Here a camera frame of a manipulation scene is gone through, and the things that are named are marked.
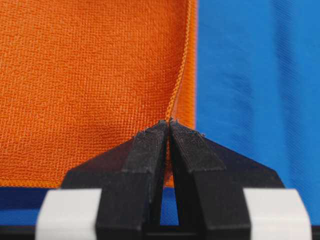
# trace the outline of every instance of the white rubber pad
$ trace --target white rubber pad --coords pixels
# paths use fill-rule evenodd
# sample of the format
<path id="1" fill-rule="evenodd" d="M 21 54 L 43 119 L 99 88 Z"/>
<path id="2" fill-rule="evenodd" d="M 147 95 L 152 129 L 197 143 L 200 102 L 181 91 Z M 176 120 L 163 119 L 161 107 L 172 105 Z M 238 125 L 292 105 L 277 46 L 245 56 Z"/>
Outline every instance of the white rubber pad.
<path id="1" fill-rule="evenodd" d="M 295 189 L 244 188 L 251 240 L 311 240 L 306 208 Z"/>
<path id="2" fill-rule="evenodd" d="M 36 240 L 95 240 L 101 189 L 49 190 L 35 228 Z"/>

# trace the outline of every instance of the orange microfiber cloth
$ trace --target orange microfiber cloth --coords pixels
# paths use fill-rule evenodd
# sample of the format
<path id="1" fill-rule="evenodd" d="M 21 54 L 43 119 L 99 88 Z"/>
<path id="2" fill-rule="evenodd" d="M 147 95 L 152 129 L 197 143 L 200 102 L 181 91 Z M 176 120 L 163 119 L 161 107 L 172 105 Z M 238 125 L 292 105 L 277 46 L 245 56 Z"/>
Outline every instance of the orange microfiber cloth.
<path id="1" fill-rule="evenodd" d="M 196 12 L 195 0 L 0 0 L 0 186 L 56 188 L 160 119 L 193 128 Z"/>

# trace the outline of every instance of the blue cloth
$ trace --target blue cloth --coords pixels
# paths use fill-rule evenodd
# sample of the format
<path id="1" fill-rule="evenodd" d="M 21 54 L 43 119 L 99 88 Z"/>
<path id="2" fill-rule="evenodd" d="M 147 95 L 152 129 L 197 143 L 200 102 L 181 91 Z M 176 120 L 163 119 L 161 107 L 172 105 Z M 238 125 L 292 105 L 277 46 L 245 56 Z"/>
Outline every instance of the blue cloth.
<path id="1" fill-rule="evenodd" d="M 200 0 L 196 128 L 275 169 L 320 224 L 320 1 Z"/>
<path id="2" fill-rule="evenodd" d="M 34 226 L 47 188 L 0 187 L 0 225 Z M 175 189 L 163 189 L 162 225 L 178 225 Z"/>
<path id="3" fill-rule="evenodd" d="M 36 224 L 46 188 L 1 187 L 0 225 Z"/>

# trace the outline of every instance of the textured fabric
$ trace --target textured fabric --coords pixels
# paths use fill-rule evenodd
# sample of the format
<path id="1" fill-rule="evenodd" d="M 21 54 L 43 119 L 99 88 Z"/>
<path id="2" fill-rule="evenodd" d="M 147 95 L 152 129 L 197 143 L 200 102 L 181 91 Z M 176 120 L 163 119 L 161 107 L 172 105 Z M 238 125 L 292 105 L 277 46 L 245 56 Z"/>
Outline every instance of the textured fabric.
<path id="1" fill-rule="evenodd" d="M 199 1 L 196 129 L 275 169 L 320 224 L 320 1 Z"/>
<path id="2" fill-rule="evenodd" d="M 160 119 L 194 127 L 195 12 L 193 0 L 0 0 L 0 186 L 58 187 Z"/>

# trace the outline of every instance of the blue surface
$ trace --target blue surface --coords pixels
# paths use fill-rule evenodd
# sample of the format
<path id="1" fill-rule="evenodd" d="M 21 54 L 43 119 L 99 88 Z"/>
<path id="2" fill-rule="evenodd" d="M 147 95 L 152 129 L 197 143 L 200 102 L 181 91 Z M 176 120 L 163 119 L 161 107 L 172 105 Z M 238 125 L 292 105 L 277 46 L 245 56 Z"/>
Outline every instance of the blue surface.
<path id="1" fill-rule="evenodd" d="M 0 225 L 35 225 L 46 188 L 0 187 Z"/>
<path id="2" fill-rule="evenodd" d="M 161 225 L 179 225 L 175 189 L 165 187 L 162 194 Z"/>
<path id="3" fill-rule="evenodd" d="M 320 1 L 200 0 L 196 128 L 275 169 L 320 224 Z"/>
<path id="4" fill-rule="evenodd" d="M 34 226 L 47 188 L 0 187 L 0 225 Z M 162 225 L 178 225 L 175 190 L 163 189 Z"/>

